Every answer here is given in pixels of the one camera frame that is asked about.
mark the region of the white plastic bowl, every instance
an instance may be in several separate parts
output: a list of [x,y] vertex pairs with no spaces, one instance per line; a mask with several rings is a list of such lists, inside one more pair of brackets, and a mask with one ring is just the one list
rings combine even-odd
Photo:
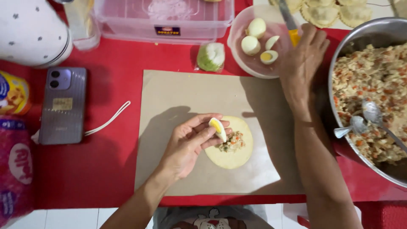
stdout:
[[[266,33],[259,39],[260,51],[254,55],[246,55],[241,48],[241,41],[246,36],[245,29],[254,18],[262,18],[266,22]],[[228,37],[228,46],[237,64],[252,76],[263,79],[278,78],[277,61],[266,65],[260,61],[260,54],[265,51],[266,41],[272,36],[280,36],[271,50],[278,52],[278,58],[293,48],[288,29],[278,7],[269,4],[250,6],[241,11],[232,23]]]

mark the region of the spoon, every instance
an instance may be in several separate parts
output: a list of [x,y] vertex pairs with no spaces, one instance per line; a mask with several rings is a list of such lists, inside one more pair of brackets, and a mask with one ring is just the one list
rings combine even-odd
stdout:
[[405,152],[407,152],[407,146],[404,145],[404,143],[395,135],[391,130],[389,130],[387,127],[383,125],[383,116],[382,113],[379,109],[379,107],[376,105],[375,102],[373,101],[366,101],[365,99],[362,102],[362,108],[363,108],[363,116],[371,121],[373,124],[378,125],[380,128],[382,128],[384,131],[386,131],[396,142],[398,146]]
[[364,124],[364,119],[360,116],[352,116],[349,122],[350,126],[336,128],[333,130],[337,138],[345,136],[351,130],[357,134],[362,134],[368,129],[368,127]]

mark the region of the snack bag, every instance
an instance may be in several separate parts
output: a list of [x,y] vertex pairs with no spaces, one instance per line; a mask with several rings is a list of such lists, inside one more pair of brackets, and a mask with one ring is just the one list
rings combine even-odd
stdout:
[[31,107],[27,81],[0,71],[0,115],[24,115]]
[[33,160],[22,120],[0,115],[0,227],[33,210]]
[[222,43],[203,44],[199,47],[195,70],[221,72],[225,63],[225,47]]

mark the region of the stainless steel pot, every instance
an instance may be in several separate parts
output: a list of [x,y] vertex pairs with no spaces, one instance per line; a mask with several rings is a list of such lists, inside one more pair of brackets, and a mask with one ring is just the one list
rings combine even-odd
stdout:
[[[405,18],[378,18],[353,29],[338,45],[329,68],[329,100],[332,112],[339,127],[344,127],[339,119],[338,112],[335,108],[332,93],[332,75],[335,61],[338,57],[345,54],[361,51],[366,48],[366,45],[372,44],[374,47],[388,47],[393,45],[404,44],[407,42],[407,19]],[[357,147],[352,143],[348,136],[346,140],[354,150],[354,153],[359,157],[359,163],[370,167],[382,177],[403,187],[407,187],[407,161],[401,161],[397,166],[384,164],[376,167],[362,156]]]

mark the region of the pink bag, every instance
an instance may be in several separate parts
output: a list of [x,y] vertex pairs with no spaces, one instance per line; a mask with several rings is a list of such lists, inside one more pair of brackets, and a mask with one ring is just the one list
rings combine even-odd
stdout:
[[0,227],[33,211],[33,160],[22,120],[0,115]]

